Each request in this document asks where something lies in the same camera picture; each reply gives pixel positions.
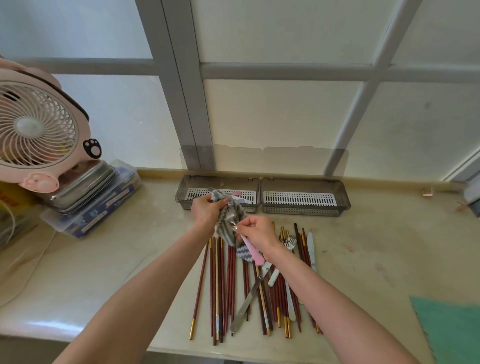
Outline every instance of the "marble counter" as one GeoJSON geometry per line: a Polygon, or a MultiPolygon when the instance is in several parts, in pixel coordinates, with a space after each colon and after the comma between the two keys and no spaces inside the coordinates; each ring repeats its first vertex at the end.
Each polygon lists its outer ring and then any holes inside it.
{"type": "MultiPolygon", "coordinates": [[[[149,180],[83,240],[57,234],[20,294],[0,308],[0,334],[72,340],[108,297],[169,247],[192,224],[174,200],[179,180],[149,180]]],[[[352,204],[339,218],[271,215],[276,226],[313,228],[320,274],[386,326],[422,363],[433,363],[409,303],[419,295],[480,303],[480,223],[469,210],[456,212],[455,194],[423,198],[418,191],[348,190],[352,204]]],[[[51,228],[40,225],[18,244],[35,247],[51,228]]],[[[195,338],[188,340],[202,257],[191,270],[149,350],[253,362],[338,363],[302,307],[302,333],[293,339],[275,328],[262,335],[257,301],[251,320],[235,337],[212,345],[208,266],[195,338]]],[[[25,275],[11,272],[13,289],[25,275]]],[[[237,303],[243,301],[241,272],[237,303]]]]}

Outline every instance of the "person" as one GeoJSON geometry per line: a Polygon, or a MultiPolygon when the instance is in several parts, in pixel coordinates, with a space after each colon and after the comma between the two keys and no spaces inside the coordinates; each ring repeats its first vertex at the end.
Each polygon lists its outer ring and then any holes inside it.
{"type": "MultiPolygon", "coordinates": [[[[193,226],[114,293],[54,364],[140,363],[227,203],[228,199],[212,202],[210,195],[195,199],[193,226]]],[[[268,217],[248,216],[237,232],[280,270],[341,363],[419,363],[368,313],[290,253],[268,217]]]]}

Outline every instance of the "pink fan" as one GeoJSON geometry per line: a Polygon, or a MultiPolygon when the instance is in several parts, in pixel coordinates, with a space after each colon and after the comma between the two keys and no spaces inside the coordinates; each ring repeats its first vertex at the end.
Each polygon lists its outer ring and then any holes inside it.
{"type": "Polygon", "coordinates": [[[88,115],[51,74],[0,59],[0,180],[34,192],[102,149],[88,115]]]}

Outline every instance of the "pink handle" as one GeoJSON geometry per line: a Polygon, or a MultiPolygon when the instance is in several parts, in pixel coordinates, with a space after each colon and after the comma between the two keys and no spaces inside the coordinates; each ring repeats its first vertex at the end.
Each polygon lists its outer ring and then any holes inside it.
{"type": "Polygon", "coordinates": [[[248,248],[248,251],[252,255],[253,260],[255,261],[255,264],[258,266],[261,266],[263,263],[265,263],[265,258],[260,254],[258,250],[255,249],[255,247],[252,245],[250,240],[247,239],[245,235],[240,235],[241,238],[243,239],[243,242],[248,248]]]}

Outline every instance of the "teal cloth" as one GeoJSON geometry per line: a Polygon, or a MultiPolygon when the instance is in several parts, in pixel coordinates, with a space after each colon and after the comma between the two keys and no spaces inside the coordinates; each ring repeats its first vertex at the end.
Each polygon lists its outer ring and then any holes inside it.
{"type": "Polygon", "coordinates": [[[480,363],[480,306],[410,297],[437,364],[480,363]]]}

